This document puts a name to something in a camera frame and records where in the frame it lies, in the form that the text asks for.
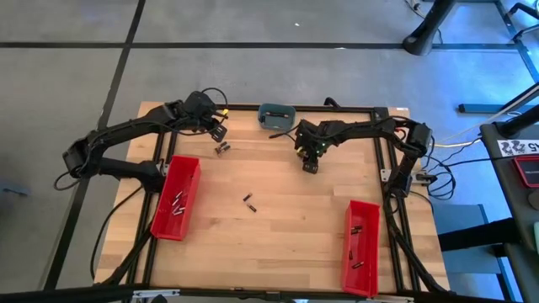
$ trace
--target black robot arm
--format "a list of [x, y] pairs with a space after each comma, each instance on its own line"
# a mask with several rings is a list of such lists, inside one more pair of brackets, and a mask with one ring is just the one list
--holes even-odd
[[[395, 135], [395, 132], [402, 128], [408, 129], [405, 141]], [[418, 276], [423, 280], [427, 289], [429, 291], [444, 292], [445, 290], [436, 283], [415, 255], [414, 250], [407, 244], [397, 222], [393, 218], [394, 211], [392, 211], [390, 204], [391, 197], [404, 198], [408, 196], [412, 184], [412, 170], [415, 163], [427, 153], [432, 130], [425, 124], [398, 116], [387, 117], [375, 122], [323, 121], [319, 125], [314, 125], [307, 120], [301, 120], [295, 129], [294, 147], [298, 156], [303, 160], [303, 170], [309, 173], [318, 171], [318, 158], [330, 146], [339, 146], [350, 139], [385, 138], [399, 151], [403, 152], [403, 159], [398, 164], [398, 167], [391, 171], [389, 179], [384, 184], [386, 194], [384, 194], [385, 199], [382, 207], [389, 222], [389, 231], [403, 249], [408, 261], [416, 269]], [[270, 138], [288, 135], [288, 132], [275, 134]]]
[[[403, 141], [395, 131], [407, 128], [408, 135]], [[404, 117], [389, 117], [376, 122], [345, 123], [340, 120], [323, 121], [314, 125], [307, 120], [301, 120], [296, 128], [295, 148], [303, 160], [303, 170], [309, 173], [318, 171], [318, 158], [330, 146], [339, 146], [350, 139], [385, 138], [399, 151], [403, 159], [398, 169], [392, 170], [387, 184], [391, 184], [392, 194], [406, 197], [412, 183], [412, 169], [419, 158], [427, 152], [432, 130], [425, 124], [420, 124]]]
[[164, 177], [152, 161], [131, 163], [103, 157], [111, 146], [151, 133], [191, 130], [182, 135], [208, 133], [220, 142], [227, 133], [221, 124], [225, 114], [217, 112], [217, 106], [201, 92], [193, 92], [184, 101], [166, 103], [150, 110], [141, 118], [113, 125], [104, 130], [92, 130], [75, 141], [62, 154], [69, 174], [73, 178], [90, 178], [96, 174], [108, 174], [117, 178], [137, 178], [144, 189], [158, 192], [163, 187]]

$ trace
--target wooden tabletop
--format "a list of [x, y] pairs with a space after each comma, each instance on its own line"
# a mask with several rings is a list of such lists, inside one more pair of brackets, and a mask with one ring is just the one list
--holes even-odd
[[[161, 103], [143, 102], [139, 116], [158, 105]], [[157, 242], [151, 285], [341, 291], [344, 212], [351, 199], [382, 204], [373, 140], [330, 147], [313, 175], [302, 171], [292, 140], [285, 136], [268, 139], [273, 132], [260, 129], [256, 114], [229, 112], [225, 140], [232, 148], [221, 157], [214, 153], [217, 143], [209, 136], [178, 136], [175, 154], [200, 158], [200, 184], [185, 240]], [[390, 109], [390, 114], [409, 116], [407, 109]], [[298, 112], [296, 121], [301, 118], [315, 124], [369, 120], [368, 114], [333, 112]], [[151, 159], [156, 138], [147, 135], [131, 141], [127, 161]], [[168, 136], [162, 157], [167, 145]], [[115, 203], [138, 186], [135, 179], [122, 180]], [[423, 187], [414, 185], [412, 189], [427, 195]], [[247, 193], [253, 193], [249, 202], [256, 213], [242, 201]], [[96, 281], [109, 277], [132, 248], [143, 196], [139, 192], [110, 220]], [[430, 206], [412, 194], [405, 202], [414, 251], [436, 281], [448, 289]], [[381, 293], [391, 293], [396, 288], [386, 222], [383, 215], [380, 218], [378, 288]], [[406, 258], [402, 251], [400, 254], [404, 284], [411, 289]], [[143, 251], [136, 281], [141, 281], [145, 259]]]

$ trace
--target red bin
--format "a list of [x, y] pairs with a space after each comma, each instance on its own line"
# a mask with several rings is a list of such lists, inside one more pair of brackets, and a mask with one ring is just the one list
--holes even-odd
[[[152, 223], [151, 231], [156, 238], [176, 241], [185, 238], [199, 181], [198, 158], [173, 156]], [[180, 198], [173, 205], [180, 192], [182, 192]], [[183, 214], [173, 214], [177, 207], [184, 207]]]
[[344, 223], [341, 270], [343, 291], [373, 297], [378, 293], [380, 206], [350, 201]]

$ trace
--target chair leg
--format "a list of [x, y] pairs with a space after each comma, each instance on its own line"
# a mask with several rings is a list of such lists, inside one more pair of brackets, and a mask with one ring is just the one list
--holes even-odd
[[515, 14], [517, 10], [521, 10], [521, 11], [529, 14], [530, 16], [533, 16], [533, 17], [539, 19], [539, 15], [537, 14], [537, 11], [535, 10], [535, 8], [530, 8], [529, 6], [527, 6], [525, 4], [522, 4], [522, 3], [517, 3], [517, 4], [513, 5], [513, 7], [509, 10], [509, 12], [507, 12], [507, 14], [510, 16], [512, 14]]
[[527, 29], [523, 29], [520, 32], [516, 33], [515, 37], [513, 37], [513, 41], [518, 41], [518, 40], [520, 40], [522, 38], [523, 34], [527, 34], [527, 33], [530, 33], [532, 31], [538, 30], [538, 29], [539, 29], [539, 24], [530, 26]]

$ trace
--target white cable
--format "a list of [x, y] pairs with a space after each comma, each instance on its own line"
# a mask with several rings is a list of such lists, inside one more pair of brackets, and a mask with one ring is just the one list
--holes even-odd
[[460, 147], [460, 146], [469, 146], [471, 144], [478, 143], [479, 141], [469, 141], [469, 142], [463, 142], [463, 143], [455, 143], [455, 144], [435, 144], [435, 147], [442, 147], [442, 148], [451, 148], [451, 147]]
[[[535, 87], [534, 87], [532, 90], [530, 90], [526, 95], [522, 96], [522, 97], [520, 98], [520, 100], [526, 100], [528, 97], [530, 97], [532, 94], [536, 93], [538, 90], [539, 90], [539, 85], [535, 86]], [[455, 134], [455, 135], [453, 135], [453, 136], [448, 136], [447, 138], [445, 138], [445, 139], [443, 139], [443, 140], [440, 140], [440, 142], [448, 141], [448, 140], [453, 139], [453, 138], [455, 138], [455, 137], [457, 137], [457, 136], [460, 136], [460, 135], [462, 135], [462, 134], [465, 134], [465, 133], [467, 133], [467, 132], [470, 131], [470, 130], [474, 130], [476, 127], [479, 127], [479, 126], [481, 126], [481, 125], [483, 125], [483, 124], [488, 124], [488, 123], [490, 123], [490, 122], [496, 120], [496, 118], [500, 117], [500, 115], [505, 114], [505, 113], [509, 112], [512, 108], [518, 106], [519, 103], [520, 103], [520, 101], [514, 102], [514, 103], [512, 103], [510, 106], [506, 107], [504, 110], [499, 111], [497, 114], [494, 114], [492, 117], [486, 119], [485, 121], [483, 121], [483, 122], [481, 122], [481, 123], [477, 123], [476, 125], [474, 125], [474, 126], [468, 128], [468, 129], [465, 129], [465, 130], [463, 130], [463, 131], [461, 131], [461, 132], [459, 132], [459, 133], [457, 133], [457, 134]]]

